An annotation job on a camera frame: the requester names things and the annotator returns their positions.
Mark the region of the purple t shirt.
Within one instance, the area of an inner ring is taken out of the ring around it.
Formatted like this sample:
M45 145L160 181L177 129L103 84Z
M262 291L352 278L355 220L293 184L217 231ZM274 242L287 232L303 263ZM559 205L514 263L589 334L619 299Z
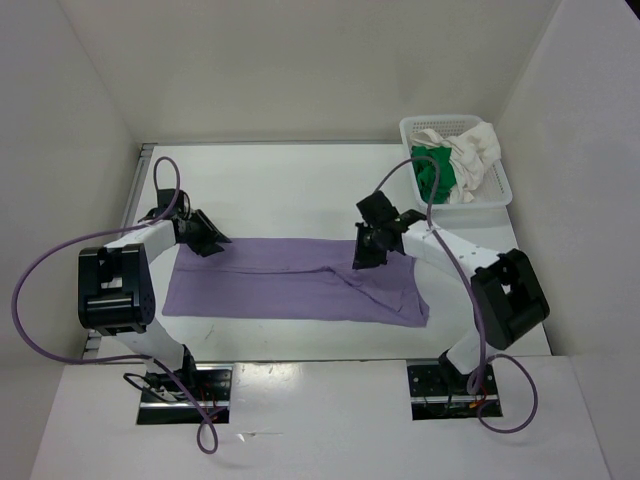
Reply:
M209 257L180 248L166 317L353 321L421 328L429 317L414 260L352 267L352 240L236 238Z

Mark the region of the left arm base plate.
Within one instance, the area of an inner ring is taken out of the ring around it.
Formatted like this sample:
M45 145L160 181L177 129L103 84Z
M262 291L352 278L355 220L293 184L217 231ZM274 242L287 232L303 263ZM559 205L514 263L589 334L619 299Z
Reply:
M228 424L230 419L231 365L196 367L192 379L182 379L200 407L214 424ZM126 381L140 392L136 424L188 425L198 424L202 417L184 392L166 374L125 373Z

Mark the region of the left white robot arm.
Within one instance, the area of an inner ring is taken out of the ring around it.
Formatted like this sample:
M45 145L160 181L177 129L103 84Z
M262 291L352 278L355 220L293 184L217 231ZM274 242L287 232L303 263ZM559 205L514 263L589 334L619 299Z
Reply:
M152 388L164 388L180 400L191 398L200 389L200 376L188 347L172 338L156 318L150 265L177 244L206 258L222 252L229 242L200 209L175 208L165 218L160 208L150 210L136 230L80 252L81 325L143 355Z

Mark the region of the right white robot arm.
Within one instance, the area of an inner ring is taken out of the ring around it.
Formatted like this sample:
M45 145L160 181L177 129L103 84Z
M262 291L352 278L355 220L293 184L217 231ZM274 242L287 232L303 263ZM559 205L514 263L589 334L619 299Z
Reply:
M356 224L355 269L377 268L391 252L421 260L459 279L469 295L474 327L441 356L439 382L460 393L489 358L507 350L550 314L529 257L480 247L435 223Z

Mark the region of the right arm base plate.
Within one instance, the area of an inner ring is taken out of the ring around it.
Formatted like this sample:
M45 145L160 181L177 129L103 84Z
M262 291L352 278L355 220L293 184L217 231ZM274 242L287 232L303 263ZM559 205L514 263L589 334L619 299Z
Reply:
M437 360L410 361L406 369L414 421L476 418L480 408L485 417L503 416L491 366L475 395L468 393L464 378L449 378Z

